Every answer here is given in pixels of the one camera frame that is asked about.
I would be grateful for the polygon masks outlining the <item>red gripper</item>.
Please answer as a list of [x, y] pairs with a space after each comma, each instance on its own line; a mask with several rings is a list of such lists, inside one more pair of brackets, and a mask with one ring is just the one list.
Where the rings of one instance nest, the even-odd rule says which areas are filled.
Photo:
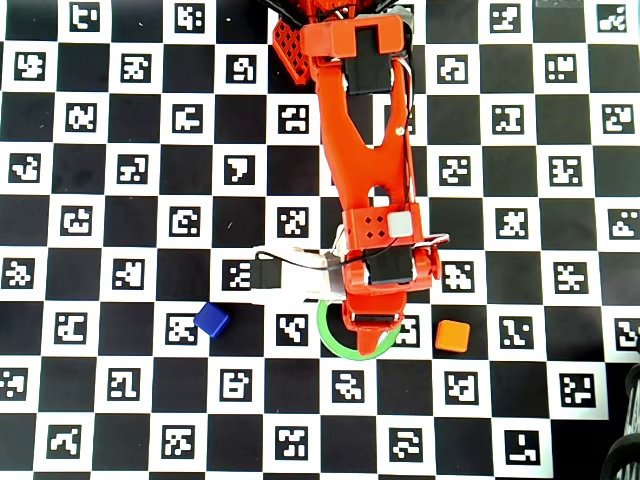
[[342, 315], [347, 329], [357, 332], [357, 352], [384, 354], [393, 347], [408, 295], [429, 289], [441, 275], [435, 245], [366, 250], [362, 259], [346, 265]]

